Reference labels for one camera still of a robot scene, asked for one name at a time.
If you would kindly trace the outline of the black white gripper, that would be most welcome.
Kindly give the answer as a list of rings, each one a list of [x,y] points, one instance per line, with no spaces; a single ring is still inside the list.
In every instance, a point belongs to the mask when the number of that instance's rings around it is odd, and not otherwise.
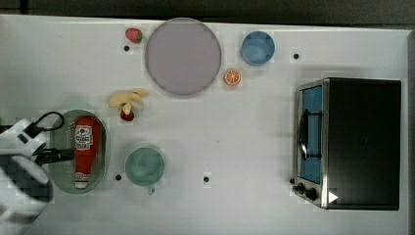
[[[37,164],[54,164],[75,158],[74,149],[44,149],[47,142],[45,129],[29,119],[21,119],[14,128],[16,142],[14,150],[18,155],[31,157]]]

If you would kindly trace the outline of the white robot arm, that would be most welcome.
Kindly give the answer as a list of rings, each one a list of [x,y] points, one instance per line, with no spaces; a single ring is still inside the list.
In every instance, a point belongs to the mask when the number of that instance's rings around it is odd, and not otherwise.
[[[48,164],[72,161],[74,149],[47,149],[47,129],[21,119],[1,133],[1,225],[34,221],[53,199]]]

